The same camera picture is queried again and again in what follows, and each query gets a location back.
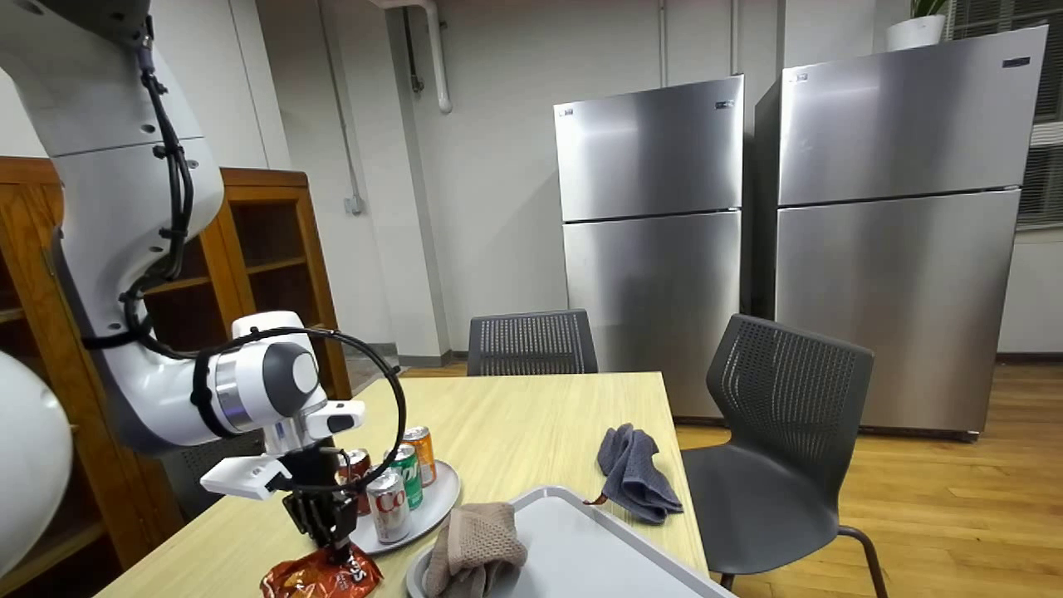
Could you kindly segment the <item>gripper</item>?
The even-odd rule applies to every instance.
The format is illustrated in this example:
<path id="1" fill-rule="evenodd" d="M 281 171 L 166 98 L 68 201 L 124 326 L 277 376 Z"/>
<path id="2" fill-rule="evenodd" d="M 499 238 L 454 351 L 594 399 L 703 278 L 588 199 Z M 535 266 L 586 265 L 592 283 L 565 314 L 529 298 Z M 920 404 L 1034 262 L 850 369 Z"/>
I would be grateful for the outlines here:
<path id="1" fill-rule="evenodd" d="M 343 450 L 335 444 L 314 444 L 282 455 L 296 485 L 335 486 L 337 473 L 345 465 Z M 350 559 L 350 534 L 357 528 L 358 500 L 349 493 L 289 493 L 282 499 L 300 534 L 313 542 L 330 542 L 330 562 L 341 565 Z"/>

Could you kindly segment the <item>orange chip bag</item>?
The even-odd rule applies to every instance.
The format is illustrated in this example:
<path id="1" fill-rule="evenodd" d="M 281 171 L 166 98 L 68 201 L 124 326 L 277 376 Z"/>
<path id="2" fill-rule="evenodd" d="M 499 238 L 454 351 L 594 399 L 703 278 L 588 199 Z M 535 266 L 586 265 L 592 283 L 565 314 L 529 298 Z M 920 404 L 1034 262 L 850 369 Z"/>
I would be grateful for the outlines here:
<path id="1" fill-rule="evenodd" d="M 384 575 L 354 545 L 324 547 L 293 561 L 281 561 L 261 577 L 263 598 L 367 598 Z"/>

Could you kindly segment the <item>silver soda can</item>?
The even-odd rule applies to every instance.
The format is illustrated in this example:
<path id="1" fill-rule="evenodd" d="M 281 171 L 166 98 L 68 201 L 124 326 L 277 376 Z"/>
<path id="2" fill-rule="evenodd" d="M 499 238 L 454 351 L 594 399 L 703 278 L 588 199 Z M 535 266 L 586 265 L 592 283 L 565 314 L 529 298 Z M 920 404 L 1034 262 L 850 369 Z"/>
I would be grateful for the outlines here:
<path id="1" fill-rule="evenodd" d="M 387 469 L 365 488 L 377 541 L 392 545 L 410 534 L 409 500 L 402 474 Z"/>

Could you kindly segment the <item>red soda can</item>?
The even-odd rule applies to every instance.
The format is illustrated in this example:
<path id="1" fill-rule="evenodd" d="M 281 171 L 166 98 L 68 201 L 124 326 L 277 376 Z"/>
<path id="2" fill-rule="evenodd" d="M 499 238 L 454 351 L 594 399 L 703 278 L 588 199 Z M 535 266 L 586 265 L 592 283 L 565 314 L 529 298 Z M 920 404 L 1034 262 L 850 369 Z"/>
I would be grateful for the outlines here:
<path id="1" fill-rule="evenodd" d="M 337 458 L 337 463 L 336 480 L 339 484 L 355 483 L 372 469 L 371 458 L 362 448 L 342 451 Z M 365 516 L 370 514 L 370 505 L 365 491 L 352 491 L 352 489 L 348 489 L 345 496 L 356 500 L 358 515 Z"/>

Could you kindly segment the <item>green soda can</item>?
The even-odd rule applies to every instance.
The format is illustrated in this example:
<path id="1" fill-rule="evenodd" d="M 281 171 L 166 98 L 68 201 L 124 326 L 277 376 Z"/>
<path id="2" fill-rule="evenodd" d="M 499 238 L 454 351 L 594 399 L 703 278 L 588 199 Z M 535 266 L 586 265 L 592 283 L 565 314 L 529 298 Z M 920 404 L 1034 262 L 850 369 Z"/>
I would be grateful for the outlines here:
<path id="1" fill-rule="evenodd" d="M 402 479 L 410 510 L 418 510 L 423 502 L 423 484 L 420 458 L 414 445 L 399 444 L 394 461 L 389 465 L 389 469 Z"/>

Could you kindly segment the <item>round grey plate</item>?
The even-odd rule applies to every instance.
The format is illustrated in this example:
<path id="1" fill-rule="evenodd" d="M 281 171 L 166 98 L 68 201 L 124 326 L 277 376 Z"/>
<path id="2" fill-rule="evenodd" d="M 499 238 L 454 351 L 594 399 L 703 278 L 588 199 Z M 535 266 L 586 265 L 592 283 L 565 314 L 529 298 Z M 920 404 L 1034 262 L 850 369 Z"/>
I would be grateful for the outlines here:
<path id="1" fill-rule="evenodd" d="M 382 542 L 377 534 L 375 514 L 362 515 L 357 519 L 356 529 L 350 534 L 350 541 L 369 556 L 384 554 L 399 550 L 421 537 L 425 537 L 440 525 L 449 511 L 457 505 L 462 496 L 462 480 L 456 469 L 444 459 L 436 461 L 437 479 L 423 489 L 422 506 L 411 512 L 407 518 L 407 535 L 396 542 Z"/>

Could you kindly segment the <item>orange soda can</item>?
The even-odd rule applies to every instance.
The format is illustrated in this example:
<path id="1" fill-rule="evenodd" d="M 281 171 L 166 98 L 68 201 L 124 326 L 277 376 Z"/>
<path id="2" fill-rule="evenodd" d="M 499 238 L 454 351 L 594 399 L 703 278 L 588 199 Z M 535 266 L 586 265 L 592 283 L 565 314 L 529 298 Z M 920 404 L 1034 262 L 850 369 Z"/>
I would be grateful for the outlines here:
<path id="1" fill-rule="evenodd" d="M 422 488 L 432 485 L 437 479 L 437 472 L 429 428 L 426 425 L 414 425 L 404 431 L 403 440 L 414 447 L 417 454 Z"/>

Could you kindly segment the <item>beige knitted cloth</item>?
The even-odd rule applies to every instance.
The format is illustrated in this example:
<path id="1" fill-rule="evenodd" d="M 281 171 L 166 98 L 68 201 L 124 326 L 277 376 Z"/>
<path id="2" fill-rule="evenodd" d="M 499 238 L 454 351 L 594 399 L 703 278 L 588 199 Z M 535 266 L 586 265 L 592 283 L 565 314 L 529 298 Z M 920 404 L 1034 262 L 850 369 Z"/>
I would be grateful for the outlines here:
<path id="1" fill-rule="evenodd" d="M 423 591 L 428 598 L 489 598 L 497 579 L 520 571 L 527 558 L 513 505 L 456 507 L 429 550 Z"/>

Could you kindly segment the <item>grey plastic tray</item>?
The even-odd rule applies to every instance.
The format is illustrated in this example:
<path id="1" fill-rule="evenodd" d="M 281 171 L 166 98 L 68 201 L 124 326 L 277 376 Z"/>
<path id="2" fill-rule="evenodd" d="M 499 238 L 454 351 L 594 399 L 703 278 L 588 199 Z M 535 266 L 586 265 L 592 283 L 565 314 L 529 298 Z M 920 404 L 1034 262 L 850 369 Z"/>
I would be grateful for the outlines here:
<path id="1" fill-rule="evenodd" d="M 497 574 L 487 598 L 737 598 L 569 488 L 510 503 L 527 561 Z"/>

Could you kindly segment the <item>wooden bookshelf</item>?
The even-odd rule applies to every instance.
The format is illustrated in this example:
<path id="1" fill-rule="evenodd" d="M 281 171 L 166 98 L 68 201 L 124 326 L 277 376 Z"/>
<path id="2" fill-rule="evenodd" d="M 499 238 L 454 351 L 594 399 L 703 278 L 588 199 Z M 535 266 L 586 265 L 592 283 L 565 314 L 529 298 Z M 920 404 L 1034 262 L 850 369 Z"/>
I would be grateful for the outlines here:
<path id="1" fill-rule="evenodd" d="M 161 341 L 219 345 L 255 311 L 337 326 L 306 174 L 224 168 L 223 207 L 187 246 L 176 281 L 145 303 Z M 0 158 L 0 352 L 43 377 L 75 443 L 70 482 L 43 537 L 5 576 L 0 598 L 91 596 L 174 535 L 193 511 L 158 459 L 118 442 L 51 261 L 63 192 L 48 159 Z"/>

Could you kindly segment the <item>blue-grey cloth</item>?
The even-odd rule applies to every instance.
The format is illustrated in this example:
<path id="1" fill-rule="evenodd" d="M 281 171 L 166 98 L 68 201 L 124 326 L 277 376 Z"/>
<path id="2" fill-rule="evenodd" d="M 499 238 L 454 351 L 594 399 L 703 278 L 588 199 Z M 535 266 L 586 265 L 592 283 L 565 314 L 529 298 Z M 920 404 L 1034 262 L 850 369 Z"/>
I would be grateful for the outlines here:
<path id="1" fill-rule="evenodd" d="M 631 423 L 608 428 L 596 455 L 605 483 L 596 499 L 584 505 L 612 501 L 635 518 L 652 525 L 661 525 L 668 515 L 684 513 L 684 505 L 668 478 L 654 466 L 654 455 L 658 451 L 652 435 Z"/>

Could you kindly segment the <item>stainless steel refrigerator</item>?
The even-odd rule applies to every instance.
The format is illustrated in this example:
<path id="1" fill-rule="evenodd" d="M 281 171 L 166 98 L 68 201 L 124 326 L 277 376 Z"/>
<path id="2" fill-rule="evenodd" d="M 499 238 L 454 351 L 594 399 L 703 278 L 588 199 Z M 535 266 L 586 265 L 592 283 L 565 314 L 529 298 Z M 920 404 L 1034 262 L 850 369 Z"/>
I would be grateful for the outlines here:
<path id="1" fill-rule="evenodd" d="M 1049 33 L 791 66 L 756 103 L 742 311 L 873 351 L 865 430 L 986 428 Z"/>
<path id="2" fill-rule="evenodd" d="M 741 75 L 553 109 L 566 287 L 603 372 L 660 372 L 672 416 L 720 418 L 706 377 L 740 310 Z"/>

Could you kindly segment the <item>white plant pot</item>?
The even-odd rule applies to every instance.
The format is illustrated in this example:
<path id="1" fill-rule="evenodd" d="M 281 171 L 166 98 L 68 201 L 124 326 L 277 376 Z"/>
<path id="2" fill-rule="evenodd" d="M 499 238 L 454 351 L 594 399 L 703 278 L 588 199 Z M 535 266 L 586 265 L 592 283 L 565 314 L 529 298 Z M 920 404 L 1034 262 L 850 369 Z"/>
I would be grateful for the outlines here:
<path id="1" fill-rule="evenodd" d="M 882 50 L 900 51 L 941 42 L 952 0 L 884 0 L 893 10 L 884 29 Z"/>

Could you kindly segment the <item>white wall pipe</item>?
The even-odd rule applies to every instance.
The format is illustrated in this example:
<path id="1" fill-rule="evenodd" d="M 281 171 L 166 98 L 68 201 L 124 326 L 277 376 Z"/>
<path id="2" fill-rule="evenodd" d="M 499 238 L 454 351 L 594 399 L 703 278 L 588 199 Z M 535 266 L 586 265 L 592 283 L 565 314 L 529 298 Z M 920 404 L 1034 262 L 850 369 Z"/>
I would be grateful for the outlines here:
<path id="1" fill-rule="evenodd" d="M 445 69 L 441 20 L 439 7 L 435 0 L 369 0 L 379 10 L 396 10 L 404 7 L 420 7 L 425 12 L 425 21 L 428 23 L 431 57 L 433 72 L 436 84 L 438 107 L 441 114 L 448 115 L 453 110 L 453 102 L 448 90 L 448 69 Z"/>

